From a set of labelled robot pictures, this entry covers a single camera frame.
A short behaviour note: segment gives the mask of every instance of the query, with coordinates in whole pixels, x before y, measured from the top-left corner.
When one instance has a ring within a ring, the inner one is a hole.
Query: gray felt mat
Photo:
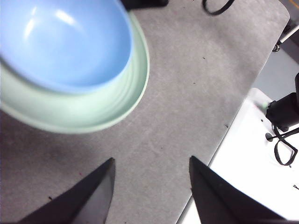
[[[216,9],[225,0],[209,0]],[[19,220],[109,157],[108,224],[174,224],[190,191],[188,161],[208,163],[289,20],[278,0],[236,0],[218,17],[199,0],[136,10],[150,77],[137,108],[104,131],[40,131],[1,112],[1,218]]]

